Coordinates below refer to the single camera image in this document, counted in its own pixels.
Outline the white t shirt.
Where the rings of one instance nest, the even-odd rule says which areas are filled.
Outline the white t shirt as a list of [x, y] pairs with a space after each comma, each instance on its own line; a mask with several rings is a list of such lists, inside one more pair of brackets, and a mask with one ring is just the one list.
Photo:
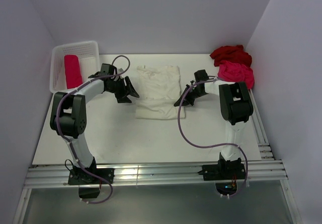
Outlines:
[[178, 66], [137, 67], [138, 93], [135, 117], [137, 119], [172, 120], [178, 116], [174, 104], [181, 96]]

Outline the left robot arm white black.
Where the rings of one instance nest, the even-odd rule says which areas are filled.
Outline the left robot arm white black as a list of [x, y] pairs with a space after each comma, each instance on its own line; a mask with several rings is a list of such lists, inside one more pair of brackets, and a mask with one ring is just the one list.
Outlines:
[[68, 92], [56, 92], [53, 96], [50, 128], [65, 140], [73, 164], [82, 168], [80, 178], [86, 183], [93, 183], [98, 177], [98, 170], [92, 167], [95, 158], [85, 138], [86, 105], [104, 92], [114, 94], [118, 103], [131, 103], [129, 96], [139, 98], [130, 78], [121, 77], [112, 64], [102, 64], [101, 70], [89, 76], [79, 87]]

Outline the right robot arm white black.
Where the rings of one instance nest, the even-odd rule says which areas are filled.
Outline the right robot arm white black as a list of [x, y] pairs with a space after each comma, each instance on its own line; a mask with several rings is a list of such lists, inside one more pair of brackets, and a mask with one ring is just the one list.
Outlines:
[[[235, 173], [233, 164], [247, 160], [241, 148], [244, 128], [254, 112], [254, 107], [245, 82], [226, 82], [216, 76], [210, 76], [206, 70], [194, 73], [195, 79], [186, 85], [179, 99], [174, 103], [178, 107], [177, 122], [182, 138], [191, 146], [201, 149], [221, 147], [218, 174], [222, 178], [230, 178]], [[225, 120], [225, 142], [209, 146], [196, 145], [190, 142], [181, 128], [181, 108], [193, 106], [195, 100], [206, 95], [219, 97], [220, 112]]]

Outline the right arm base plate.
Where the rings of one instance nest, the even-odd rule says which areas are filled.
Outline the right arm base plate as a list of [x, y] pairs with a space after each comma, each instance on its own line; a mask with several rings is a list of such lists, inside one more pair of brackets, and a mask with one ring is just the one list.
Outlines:
[[214, 164], [202, 165], [198, 174], [203, 177], [204, 181], [232, 180], [233, 178], [241, 180], [246, 177], [246, 170], [243, 164], [232, 169], [227, 169], [221, 164]]

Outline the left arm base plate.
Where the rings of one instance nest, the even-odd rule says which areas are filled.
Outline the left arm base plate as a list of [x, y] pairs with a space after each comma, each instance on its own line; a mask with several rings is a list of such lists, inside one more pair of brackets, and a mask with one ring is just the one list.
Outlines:
[[97, 168], [95, 159], [88, 168], [85, 168], [85, 171], [75, 166], [71, 160], [66, 160], [64, 166], [69, 171], [67, 184], [79, 186], [78, 196], [81, 200], [96, 199], [103, 184], [113, 183], [115, 169]]

